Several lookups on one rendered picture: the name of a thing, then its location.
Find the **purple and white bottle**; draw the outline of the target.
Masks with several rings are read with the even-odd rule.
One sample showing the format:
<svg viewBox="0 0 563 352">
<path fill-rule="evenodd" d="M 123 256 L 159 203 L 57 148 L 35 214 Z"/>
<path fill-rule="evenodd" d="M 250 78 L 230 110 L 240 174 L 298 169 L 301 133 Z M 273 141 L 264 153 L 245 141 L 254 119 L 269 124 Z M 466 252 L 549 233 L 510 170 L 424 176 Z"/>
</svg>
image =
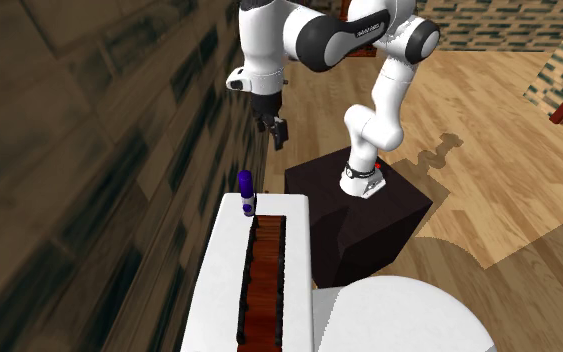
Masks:
<svg viewBox="0 0 563 352">
<path fill-rule="evenodd" d="M 255 215 L 256 193 L 252 173 L 249 170 L 241 170 L 238 173 L 239 190 L 242 199 L 244 215 L 251 217 Z"/>
</svg>

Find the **white toilet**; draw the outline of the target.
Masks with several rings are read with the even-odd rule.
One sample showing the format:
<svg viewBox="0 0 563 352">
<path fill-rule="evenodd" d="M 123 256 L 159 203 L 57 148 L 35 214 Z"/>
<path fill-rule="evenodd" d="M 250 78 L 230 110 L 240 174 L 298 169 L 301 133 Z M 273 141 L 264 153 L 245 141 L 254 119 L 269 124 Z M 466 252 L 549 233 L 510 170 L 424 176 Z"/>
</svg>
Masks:
<svg viewBox="0 0 563 352">
<path fill-rule="evenodd" d="M 313 289 L 304 195 L 223 196 L 180 352 L 497 352 L 481 321 L 420 280 Z"/>
</svg>

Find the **dark robot stand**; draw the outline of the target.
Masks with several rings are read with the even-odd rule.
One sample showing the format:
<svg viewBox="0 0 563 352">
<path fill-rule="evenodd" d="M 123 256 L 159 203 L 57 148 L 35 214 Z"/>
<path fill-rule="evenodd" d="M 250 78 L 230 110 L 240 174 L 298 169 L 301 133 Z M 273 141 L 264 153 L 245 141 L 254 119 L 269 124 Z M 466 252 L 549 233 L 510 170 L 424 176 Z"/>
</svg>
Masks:
<svg viewBox="0 0 563 352">
<path fill-rule="evenodd" d="M 284 191 L 308 197 L 312 278 L 320 288 L 346 286 L 391 264 L 432 201 L 382 159 L 385 185 L 368 199 L 339 180 L 350 154 L 340 149 L 285 171 Z"/>
</svg>

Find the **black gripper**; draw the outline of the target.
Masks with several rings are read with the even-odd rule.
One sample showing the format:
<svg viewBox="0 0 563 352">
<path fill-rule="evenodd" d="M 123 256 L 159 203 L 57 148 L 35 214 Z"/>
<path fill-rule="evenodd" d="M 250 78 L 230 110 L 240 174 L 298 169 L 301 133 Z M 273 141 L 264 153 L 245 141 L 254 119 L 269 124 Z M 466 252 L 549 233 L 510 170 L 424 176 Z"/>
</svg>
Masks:
<svg viewBox="0 0 563 352">
<path fill-rule="evenodd" d="M 288 140 L 287 121 L 278 117 L 281 106 L 281 92 L 270 95 L 251 94 L 251 107 L 257 120 L 258 130 L 268 131 L 271 134 L 275 151 L 281 150 Z"/>
</svg>

